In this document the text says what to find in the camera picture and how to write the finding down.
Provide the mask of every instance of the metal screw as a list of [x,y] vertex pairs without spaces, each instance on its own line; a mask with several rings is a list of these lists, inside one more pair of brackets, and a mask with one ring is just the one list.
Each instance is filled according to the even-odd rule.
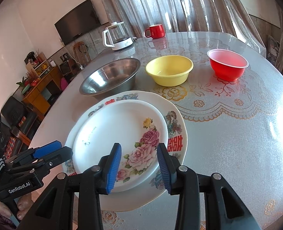
[[65,174],[65,173],[59,173],[59,174],[57,175],[57,178],[58,178],[59,180],[64,179],[65,177],[66,177],[66,174]]
[[221,179],[221,175],[218,174],[218,173],[215,173],[215,174],[213,175],[213,177],[214,177],[214,179],[216,179],[216,180],[220,180],[220,179]]
[[92,171],[97,172],[97,171],[99,171],[100,169],[101,169],[101,168],[100,168],[100,166],[98,166],[98,165],[92,166]]
[[182,172],[186,172],[186,171],[187,171],[187,167],[184,166],[184,165],[181,165],[181,166],[179,167],[179,170],[182,171]]

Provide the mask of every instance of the red decoration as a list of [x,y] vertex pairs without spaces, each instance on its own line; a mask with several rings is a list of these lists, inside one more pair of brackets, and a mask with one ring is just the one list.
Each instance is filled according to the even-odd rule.
[[182,135],[168,139],[167,151],[168,152],[180,151],[183,147],[182,139],[183,139]]
[[31,86],[36,86],[37,83],[38,83],[38,80],[36,79],[36,80],[34,80],[34,81],[31,83]]
[[108,104],[111,104],[111,103],[114,103],[115,102],[115,100],[114,99],[111,99],[111,100],[109,100],[109,101],[106,101],[105,102],[105,105],[108,105]]

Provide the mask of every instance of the electric kettle base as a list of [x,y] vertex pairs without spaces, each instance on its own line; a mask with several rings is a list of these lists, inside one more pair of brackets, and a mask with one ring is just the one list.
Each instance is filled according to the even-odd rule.
[[131,46],[133,44],[132,38],[128,38],[126,40],[120,41],[118,43],[114,43],[114,47],[112,47],[112,50],[116,51],[116,50],[120,50],[123,48],[126,48],[128,46]]

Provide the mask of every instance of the glass teapot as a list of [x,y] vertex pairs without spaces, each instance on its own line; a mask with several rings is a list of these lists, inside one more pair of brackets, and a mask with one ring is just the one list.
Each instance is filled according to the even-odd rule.
[[111,26],[105,28],[102,32],[103,45],[111,47],[112,50],[119,50],[133,44],[132,38],[129,35],[124,22],[113,22]]

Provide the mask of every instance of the wooden cabinet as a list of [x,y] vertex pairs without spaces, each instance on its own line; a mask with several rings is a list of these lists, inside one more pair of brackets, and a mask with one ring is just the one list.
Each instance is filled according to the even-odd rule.
[[50,104],[41,95],[41,92],[47,88],[51,94],[61,93],[61,78],[63,77],[58,67],[52,68],[52,70],[38,82],[38,84],[23,98],[22,102],[25,104],[31,104],[33,107],[43,115],[46,114],[50,108]]
[[61,79],[63,78],[61,71],[57,67],[55,67],[52,69],[52,71],[49,74],[51,74],[54,83],[61,90]]
[[36,107],[43,115],[45,115],[45,113],[50,107],[50,104],[47,102],[47,100],[45,100],[45,98],[41,94],[38,94],[38,96],[32,102],[32,105]]

